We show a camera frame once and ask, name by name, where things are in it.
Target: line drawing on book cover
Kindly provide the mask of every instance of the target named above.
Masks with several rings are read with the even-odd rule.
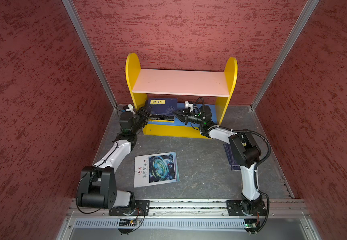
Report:
[[[148,182],[161,182],[176,179],[173,154],[148,157]]]

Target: magazine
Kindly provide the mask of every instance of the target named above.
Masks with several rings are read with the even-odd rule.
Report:
[[[176,152],[135,157],[134,187],[145,187],[179,181]]]

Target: yellow board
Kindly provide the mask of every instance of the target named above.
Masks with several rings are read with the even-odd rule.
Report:
[[[238,76],[238,62],[236,58],[230,57],[224,69],[225,79],[227,81],[229,97],[217,97],[215,103],[217,124],[220,125],[223,121],[225,111],[235,89],[236,78]]]
[[[144,106],[145,101],[147,100],[147,94],[146,93],[133,93],[132,89],[133,86],[135,86],[137,77],[139,76],[141,67],[139,58],[137,57],[136,53],[130,53],[128,54],[127,61],[125,63],[125,77],[127,78],[127,85],[129,92],[132,97],[133,104],[136,108],[136,110],[139,109],[139,107]]]
[[[199,130],[195,130],[192,127],[183,127],[183,126],[147,124],[143,128],[143,133],[144,135],[168,136],[168,137],[195,137],[195,138],[209,139],[205,136],[200,135]]]

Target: textured red wall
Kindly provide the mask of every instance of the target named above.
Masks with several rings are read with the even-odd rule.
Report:
[[[347,0],[321,0],[257,114],[324,239],[347,239]]]
[[[131,103],[125,61],[142,68],[224,71],[238,60],[231,104],[251,104],[306,0],[75,0],[118,103]]]
[[[0,1],[0,239],[54,239],[109,100],[60,0]]]

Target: stack of books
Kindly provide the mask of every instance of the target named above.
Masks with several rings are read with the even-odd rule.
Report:
[[[154,122],[174,122],[175,115],[172,113],[177,107],[177,98],[152,98],[147,100],[147,105],[151,106],[150,121]]]

